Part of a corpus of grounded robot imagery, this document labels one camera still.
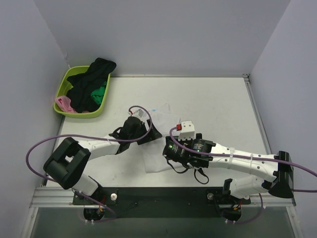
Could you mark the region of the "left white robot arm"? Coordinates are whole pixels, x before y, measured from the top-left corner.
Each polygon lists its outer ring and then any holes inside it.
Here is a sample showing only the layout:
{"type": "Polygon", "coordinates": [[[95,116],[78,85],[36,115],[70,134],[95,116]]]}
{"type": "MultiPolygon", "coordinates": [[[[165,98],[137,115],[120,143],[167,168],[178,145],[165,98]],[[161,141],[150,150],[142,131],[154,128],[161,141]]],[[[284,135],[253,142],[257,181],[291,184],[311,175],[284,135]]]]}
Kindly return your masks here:
{"type": "Polygon", "coordinates": [[[90,160],[117,155],[126,151],[133,140],[138,145],[162,138],[150,119],[144,121],[130,116],[122,127],[117,128],[104,140],[76,141],[65,138],[44,163],[44,171],[64,189],[73,189],[84,194],[91,204],[98,203],[104,196],[103,187],[84,169],[90,160]]]}

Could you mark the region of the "white t shirt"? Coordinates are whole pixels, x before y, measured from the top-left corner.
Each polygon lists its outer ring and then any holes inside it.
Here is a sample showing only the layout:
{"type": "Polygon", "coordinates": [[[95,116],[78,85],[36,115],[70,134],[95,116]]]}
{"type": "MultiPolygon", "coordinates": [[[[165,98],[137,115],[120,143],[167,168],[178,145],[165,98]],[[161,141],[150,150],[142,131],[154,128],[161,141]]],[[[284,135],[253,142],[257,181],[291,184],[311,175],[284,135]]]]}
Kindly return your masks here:
{"type": "Polygon", "coordinates": [[[145,173],[159,173],[170,170],[166,158],[162,155],[165,147],[165,137],[169,136],[171,128],[180,123],[181,117],[171,111],[170,104],[166,103],[160,108],[150,111],[153,126],[162,135],[162,138],[143,144],[141,152],[144,160],[145,173]]]}

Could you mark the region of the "lime green plastic basket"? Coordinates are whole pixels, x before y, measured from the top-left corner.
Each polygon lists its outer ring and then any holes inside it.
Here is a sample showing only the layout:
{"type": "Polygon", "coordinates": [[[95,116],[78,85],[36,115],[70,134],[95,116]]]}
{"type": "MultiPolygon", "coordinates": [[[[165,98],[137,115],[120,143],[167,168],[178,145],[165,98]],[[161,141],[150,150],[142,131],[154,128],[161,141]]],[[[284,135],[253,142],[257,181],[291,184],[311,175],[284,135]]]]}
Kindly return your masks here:
{"type": "MultiPolygon", "coordinates": [[[[89,66],[88,65],[81,65],[81,66],[74,66],[71,67],[64,75],[59,88],[57,90],[56,93],[56,97],[59,96],[66,96],[67,92],[73,87],[71,85],[71,83],[69,83],[67,81],[68,77],[73,76],[73,75],[77,75],[80,73],[84,73],[88,70],[89,66]]],[[[100,105],[100,107],[94,111],[94,112],[88,112],[88,113],[67,113],[64,112],[62,109],[60,109],[60,107],[56,104],[56,102],[53,103],[53,109],[55,110],[56,113],[61,114],[65,117],[69,117],[69,118],[76,118],[76,119],[92,119],[92,118],[97,118],[98,116],[100,116],[104,110],[105,104],[106,104],[106,98],[107,98],[107,94],[108,94],[108,90],[109,90],[109,86],[110,86],[110,81],[111,81],[111,74],[108,75],[108,79],[107,79],[107,84],[106,84],[106,88],[105,88],[105,94],[103,96],[103,100],[102,103],[100,105]]]]}

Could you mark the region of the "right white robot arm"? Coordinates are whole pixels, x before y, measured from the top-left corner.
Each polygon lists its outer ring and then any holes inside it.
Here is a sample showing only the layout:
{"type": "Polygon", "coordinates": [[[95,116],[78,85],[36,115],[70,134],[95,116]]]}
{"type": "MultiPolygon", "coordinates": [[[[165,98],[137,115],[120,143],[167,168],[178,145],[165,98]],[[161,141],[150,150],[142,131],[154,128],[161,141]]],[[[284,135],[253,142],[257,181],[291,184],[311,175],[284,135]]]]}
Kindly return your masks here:
{"type": "Polygon", "coordinates": [[[178,141],[166,136],[163,156],[180,163],[186,170],[205,175],[204,168],[222,168],[248,174],[245,178],[228,178],[223,185],[223,194],[235,198],[247,198],[257,193],[269,193],[279,198],[293,198],[293,167],[289,153],[279,151],[276,155],[252,154],[228,148],[204,140],[198,133],[195,139],[178,141]]]}

